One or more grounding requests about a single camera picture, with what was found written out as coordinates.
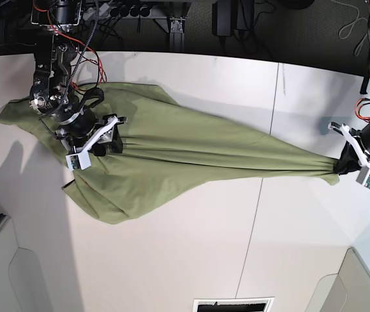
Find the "grey partition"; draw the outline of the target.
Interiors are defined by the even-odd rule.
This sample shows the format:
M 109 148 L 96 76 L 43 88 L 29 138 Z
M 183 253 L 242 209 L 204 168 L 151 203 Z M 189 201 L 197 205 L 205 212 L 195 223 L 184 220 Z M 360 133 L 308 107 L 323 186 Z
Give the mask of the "grey partition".
M 12 219 L 0 221 L 0 311 L 52 311 L 38 256 L 18 245 Z
M 338 273 L 318 281 L 306 311 L 370 311 L 370 269 L 356 248 L 347 250 Z

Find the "aluminium frame post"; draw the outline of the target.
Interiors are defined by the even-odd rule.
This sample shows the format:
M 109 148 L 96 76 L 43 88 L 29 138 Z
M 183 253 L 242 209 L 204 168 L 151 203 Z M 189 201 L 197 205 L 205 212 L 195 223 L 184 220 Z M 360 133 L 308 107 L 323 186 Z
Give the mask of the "aluminium frame post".
M 185 46 L 186 17 L 168 19 L 169 52 L 182 53 Z

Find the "black power strip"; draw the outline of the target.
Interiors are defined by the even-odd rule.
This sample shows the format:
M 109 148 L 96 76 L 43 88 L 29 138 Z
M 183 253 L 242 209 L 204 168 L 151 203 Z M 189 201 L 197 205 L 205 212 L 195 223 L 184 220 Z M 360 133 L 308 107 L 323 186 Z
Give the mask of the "black power strip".
M 147 18 L 153 8 L 151 3 L 117 1 L 108 2 L 109 15 L 113 18 Z

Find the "white vent slot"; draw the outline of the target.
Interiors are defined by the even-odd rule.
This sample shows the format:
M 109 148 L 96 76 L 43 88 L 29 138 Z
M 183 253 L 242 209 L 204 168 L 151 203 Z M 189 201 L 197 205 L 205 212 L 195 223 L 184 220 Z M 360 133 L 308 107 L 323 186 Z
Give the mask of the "white vent slot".
M 192 312 L 240 312 L 240 311 L 270 311 L 275 297 L 234 298 L 234 299 L 195 299 Z

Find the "grey partition left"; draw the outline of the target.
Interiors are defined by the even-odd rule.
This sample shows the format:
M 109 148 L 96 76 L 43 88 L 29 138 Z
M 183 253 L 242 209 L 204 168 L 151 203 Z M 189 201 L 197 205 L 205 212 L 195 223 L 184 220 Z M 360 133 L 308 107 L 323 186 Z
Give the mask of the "grey partition left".
M 0 221 L 0 311 L 52 311 L 38 256 L 18 245 L 12 219 Z

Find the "grey partition right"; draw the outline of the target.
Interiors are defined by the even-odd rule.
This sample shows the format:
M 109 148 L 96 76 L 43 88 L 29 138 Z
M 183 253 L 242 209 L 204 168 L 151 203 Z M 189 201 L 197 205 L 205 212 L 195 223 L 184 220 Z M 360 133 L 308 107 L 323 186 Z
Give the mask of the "grey partition right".
M 356 248 L 347 250 L 338 273 L 318 281 L 306 311 L 370 311 L 370 269 Z

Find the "green t-shirt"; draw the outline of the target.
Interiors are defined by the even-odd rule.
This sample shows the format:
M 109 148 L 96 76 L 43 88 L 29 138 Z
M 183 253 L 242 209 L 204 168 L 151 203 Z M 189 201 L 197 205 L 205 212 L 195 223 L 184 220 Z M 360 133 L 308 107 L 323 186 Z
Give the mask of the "green t-shirt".
M 247 125 L 183 107 L 160 86 L 107 83 L 98 116 L 119 114 L 121 154 L 92 157 L 63 191 L 108 224 L 139 218 L 209 181 L 304 176 L 335 185 L 336 160 Z

